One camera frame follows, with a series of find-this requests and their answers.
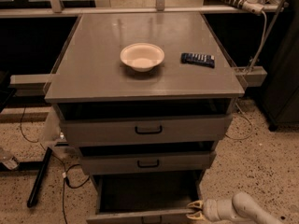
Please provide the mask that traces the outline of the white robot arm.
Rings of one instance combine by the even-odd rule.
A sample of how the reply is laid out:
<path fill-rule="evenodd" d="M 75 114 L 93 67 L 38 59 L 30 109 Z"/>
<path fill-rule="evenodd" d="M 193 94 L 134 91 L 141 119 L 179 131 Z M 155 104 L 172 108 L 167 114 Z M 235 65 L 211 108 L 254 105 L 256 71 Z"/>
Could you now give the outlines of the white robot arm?
<path fill-rule="evenodd" d="M 262 209 L 246 192 L 238 192 L 231 199 L 198 200 L 187 205 L 192 209 L 186 217 L 190 220 L 210 222 L 231 221 L 234 224 L 283 224 Z"/>

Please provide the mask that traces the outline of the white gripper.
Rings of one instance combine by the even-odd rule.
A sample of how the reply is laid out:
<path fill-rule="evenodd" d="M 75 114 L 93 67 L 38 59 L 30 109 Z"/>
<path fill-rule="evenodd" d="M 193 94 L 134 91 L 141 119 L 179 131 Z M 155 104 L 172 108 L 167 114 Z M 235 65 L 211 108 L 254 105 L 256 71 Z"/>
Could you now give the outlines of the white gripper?
<path fill-rule="evenodd" d="M 235 210 L 233 208 L 232 201 L 230 199 L 214 200 L 206 199 L 197 200 L 187 204 L 188 208 L 202 209 L 201 211 L 187 214 L 186 217 L 190 220 L 205 220 L 206 218 L 211 222 L 222 221 L 222 220 L 233 220 L 235 217 Z"/>

